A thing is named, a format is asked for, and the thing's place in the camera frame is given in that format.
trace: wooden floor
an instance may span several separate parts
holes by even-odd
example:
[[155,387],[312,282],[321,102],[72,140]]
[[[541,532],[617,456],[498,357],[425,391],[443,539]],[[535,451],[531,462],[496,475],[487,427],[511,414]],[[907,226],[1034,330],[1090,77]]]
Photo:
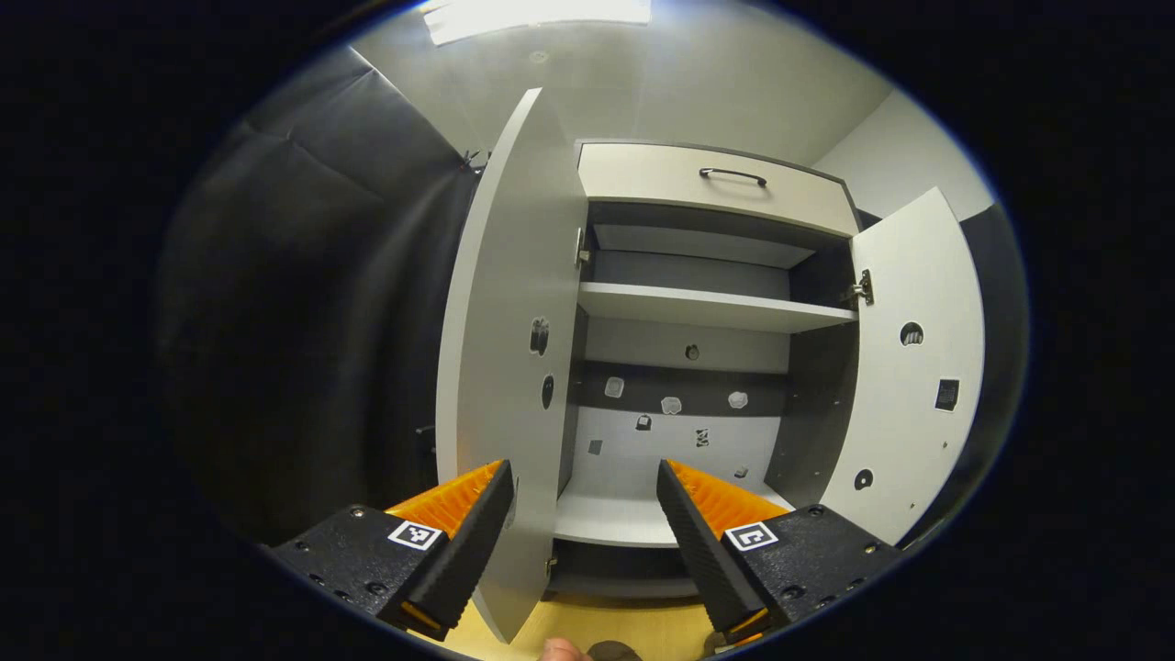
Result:
[[565,638],[583,652],[602,640],[618,640],[644,661],[694,661],[701,657],[703,641],[712,630],[697,599],[565,596],[540,601],[513,642],[506,645],[490,633],[470,601],[457,628],[441,645],[475,659],[536,661],[549,638]]

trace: black curtain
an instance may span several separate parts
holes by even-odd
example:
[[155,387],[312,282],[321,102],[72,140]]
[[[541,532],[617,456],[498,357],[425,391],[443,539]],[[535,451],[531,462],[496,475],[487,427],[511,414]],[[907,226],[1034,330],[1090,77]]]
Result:
[[350,48],[189,188],[159,272],[168,423],[226,522],[278,544],[436,483],[441,325],[476,176]]

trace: drawer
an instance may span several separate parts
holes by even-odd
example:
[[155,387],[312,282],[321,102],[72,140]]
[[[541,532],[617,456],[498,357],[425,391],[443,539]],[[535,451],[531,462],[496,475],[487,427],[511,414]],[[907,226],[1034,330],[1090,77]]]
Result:
[[[765,186],[727,169],[766,180]],[[858,232],[844,183],[786,164],[697,147],[585,142],[579,180],[589,200],[656,202],[743,213],[839,236]]]

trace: cabinet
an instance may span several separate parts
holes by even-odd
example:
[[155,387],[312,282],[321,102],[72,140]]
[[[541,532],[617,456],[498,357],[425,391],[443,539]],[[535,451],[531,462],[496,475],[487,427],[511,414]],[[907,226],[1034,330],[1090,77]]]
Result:
[[[835,258],[821,295],[792,282]],[[865,270],[872,302],[825,295]],[[676,546],[654,495],[663,457],[810,505],[783,495],[779,448],[807,393],[791,365],[812,370],[792,339],[821,333],[858,359],[812,493],[894,544],[958,459],[982,371],[979,284],[941,193],[860,231],[842,182],[694,146],[577,144],[528,90],[469,210],[437,376],[439,479],[501,458],[517,479],[474,595],[491,629],[510,640],[525,622],[556,539]]]

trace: ceiling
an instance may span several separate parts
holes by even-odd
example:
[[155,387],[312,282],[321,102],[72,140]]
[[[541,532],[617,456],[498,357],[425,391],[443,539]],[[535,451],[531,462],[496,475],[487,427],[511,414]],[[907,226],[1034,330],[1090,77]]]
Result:
[[741,149],[812,164],[892,86],[799,23],[719,0],[653,0],[647,26],[551,23],[434,46],[416,11],[354,43],[458,151],[492,149],[543,87],[577,137]]

